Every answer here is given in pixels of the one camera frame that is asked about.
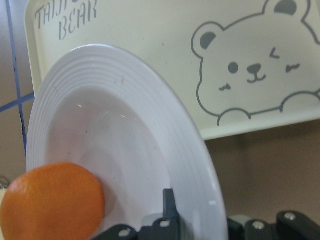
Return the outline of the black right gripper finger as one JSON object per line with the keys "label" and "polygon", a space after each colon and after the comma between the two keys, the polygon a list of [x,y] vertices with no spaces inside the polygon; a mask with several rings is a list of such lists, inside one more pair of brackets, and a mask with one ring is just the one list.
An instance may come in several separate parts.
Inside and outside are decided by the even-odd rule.
{"label": "black right gripper finger", "polygon": [[163,191],[163,214],[162,220],[167,225],[174,223],[175,225],[180,224],[180,214],[176,207],[176,199],[172,188],[165,188]]}

